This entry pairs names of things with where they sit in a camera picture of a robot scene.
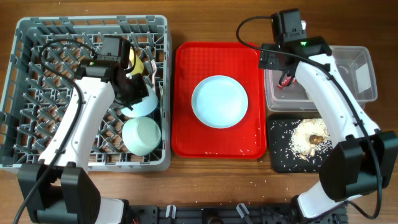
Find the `green food bowl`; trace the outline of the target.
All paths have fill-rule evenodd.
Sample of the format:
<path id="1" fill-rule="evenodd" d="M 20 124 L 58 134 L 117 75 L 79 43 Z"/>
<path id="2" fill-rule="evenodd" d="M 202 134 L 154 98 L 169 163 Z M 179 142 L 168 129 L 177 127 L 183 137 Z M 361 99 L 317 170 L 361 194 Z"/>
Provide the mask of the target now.
<path id="1" fill-rule="evenodd" d="M 159 145 L 161 139 L 159 125 L 152 118 L 133 118 L 126 121 L 122 128 L 124 145 L 137 156 L 150 154 Z"/>

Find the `light blue plate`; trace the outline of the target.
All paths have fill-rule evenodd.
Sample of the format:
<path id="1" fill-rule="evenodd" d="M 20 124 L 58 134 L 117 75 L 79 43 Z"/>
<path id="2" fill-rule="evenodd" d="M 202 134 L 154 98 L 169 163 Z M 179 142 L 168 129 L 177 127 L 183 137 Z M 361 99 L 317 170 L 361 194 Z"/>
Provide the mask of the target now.
<path id="1" fill-rule="evenodd" d="M 191 106 L 196 118 L 204 125 L 226 129 L 244 118 L 249 100 L 240 82 L 224 75 L 214 75 L 195 87 Z"/>

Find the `yellow plastic cup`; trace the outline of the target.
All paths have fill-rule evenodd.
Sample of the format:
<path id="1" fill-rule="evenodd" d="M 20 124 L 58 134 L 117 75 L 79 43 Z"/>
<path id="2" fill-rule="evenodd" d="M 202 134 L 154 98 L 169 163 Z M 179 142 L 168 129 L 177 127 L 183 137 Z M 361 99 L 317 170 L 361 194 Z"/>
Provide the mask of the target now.
<path id="1" fill-rule="evenodd" d="M 130 48 L 129 51 L 129 66 L 128 68 L 131 68 L 134 66 L 134 69 L 132 70 L 129 75 L 136 75 L 136 74 L 143 74 L 144 73 L 144 64 L 140 60 L 140 58 L 136 55 L 135 51 Z"/>

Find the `small green saucer bowl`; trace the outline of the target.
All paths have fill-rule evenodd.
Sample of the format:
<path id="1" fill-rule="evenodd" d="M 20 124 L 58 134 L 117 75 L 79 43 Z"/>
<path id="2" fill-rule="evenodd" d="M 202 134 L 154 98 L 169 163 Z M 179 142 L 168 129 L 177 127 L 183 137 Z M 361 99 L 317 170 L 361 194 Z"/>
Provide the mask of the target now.
<path id="1" fill-rule="evenodd" d="M 127 107 L 121 109 L 123 115 L 130 118 L 138 118 L 141 116 L 147 116 L 152 113 L 158 104 L 158 98 L 151 88 L 151 86 L 146 85 L 149 95 L 144 97 L 141 102 L 133 104 L 131 110 Z"/>

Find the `rice and mushroom leftovers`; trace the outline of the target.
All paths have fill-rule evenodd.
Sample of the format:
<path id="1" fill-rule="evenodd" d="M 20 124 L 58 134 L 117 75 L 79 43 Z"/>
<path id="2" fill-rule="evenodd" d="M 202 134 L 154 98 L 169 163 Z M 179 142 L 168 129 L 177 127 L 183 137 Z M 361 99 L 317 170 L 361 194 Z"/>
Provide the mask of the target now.
<path id="1" fill-rule="evenodd" d="M 289 149 L 295 157 L 306 161 L 331 149 L 331 138 L 324 120 L 301 120 L 292 131 Z"/>

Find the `red snack wrapper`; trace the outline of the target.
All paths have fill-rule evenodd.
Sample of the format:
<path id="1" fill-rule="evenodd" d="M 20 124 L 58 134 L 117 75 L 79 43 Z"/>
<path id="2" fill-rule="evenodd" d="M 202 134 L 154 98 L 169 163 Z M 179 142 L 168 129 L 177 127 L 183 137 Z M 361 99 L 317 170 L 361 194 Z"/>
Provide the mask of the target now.
<path id="1" fill-rule="evenodd" d="M 285 77 L 279 84 L 276 86 L 278 89 L 283 89 L 285 87 L 290 86 L 291 84 L 297 83 L 297 79 L 293 77 Z"/>

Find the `white plastic spoon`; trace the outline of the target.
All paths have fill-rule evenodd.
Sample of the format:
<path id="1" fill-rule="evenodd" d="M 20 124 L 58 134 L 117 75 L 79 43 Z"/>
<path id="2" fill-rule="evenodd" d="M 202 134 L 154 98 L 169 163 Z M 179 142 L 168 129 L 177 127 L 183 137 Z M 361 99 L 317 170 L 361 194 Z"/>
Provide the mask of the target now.
<path id="1" fill-rule="evenodd" d="M 159 94 L 160 94 L 160 100 L 159 100 L 159 111 L 160 111 L 160 117 L 163 118 L 163 97 L 164 97 L 164 89 L 162 85 L 159 84 Z"/>

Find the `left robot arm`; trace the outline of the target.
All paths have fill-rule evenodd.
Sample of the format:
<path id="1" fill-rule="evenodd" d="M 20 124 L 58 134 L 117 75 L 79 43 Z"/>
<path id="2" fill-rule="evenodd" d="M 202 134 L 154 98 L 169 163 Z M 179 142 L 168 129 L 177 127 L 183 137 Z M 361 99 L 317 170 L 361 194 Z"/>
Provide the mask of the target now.
<path id="1" fill-rule="evenodd" d="M 33 164 L 24 164 L 17 179 L 23 195 L 14 222 L 27 212 L 34 223 L 133 223 L 125 199 L 106 198 L 88 176 L 90 151 L 110 108 L 132 108 L 149 91 L 135 63 L 130 41 L 107 35 L 93 58 L 85 58 L 67 82 L 71 100 L 50 144 Z"/>

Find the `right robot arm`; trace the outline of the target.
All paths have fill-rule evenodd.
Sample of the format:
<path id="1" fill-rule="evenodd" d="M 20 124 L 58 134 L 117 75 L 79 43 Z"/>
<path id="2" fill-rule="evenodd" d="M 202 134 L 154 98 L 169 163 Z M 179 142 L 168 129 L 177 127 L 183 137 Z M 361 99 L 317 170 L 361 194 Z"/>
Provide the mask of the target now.
<path id="1" fill-rule="evenodd" d="M 292 217 L 308 223 L 376 192 L 376 209 L 368 216 L 375 219 L 396 163 L 397 135 L 381 131 L 359 106 L 324 38 L 307 37 L 298 9 L 268 18 L 274 41 L 262 45 L 259 66 L 280 70 L 304 87 L 326 124 L 333 146 L 318 171 L 319 181 L 294 198 Z"/>

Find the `white plastic fork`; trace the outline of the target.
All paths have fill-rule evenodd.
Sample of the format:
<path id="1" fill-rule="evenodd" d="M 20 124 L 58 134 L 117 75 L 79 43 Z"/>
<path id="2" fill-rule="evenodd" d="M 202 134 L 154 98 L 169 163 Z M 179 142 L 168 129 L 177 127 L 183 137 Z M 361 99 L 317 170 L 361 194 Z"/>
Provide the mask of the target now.
<path id="1" fill-rule="evenodd" d="M 156 85 L 155 85 L 155 77 L 156 77 L 156 73 L 157 73 L 157 65 L 154 59 L 152 59 L 150 61 L 151 67 L 152 67 L 152 75 L 151 75 L 151 82 L 152 82 L 152 90 L 155 93 L 155 95 L 157 94 L 156 92 Z"/>

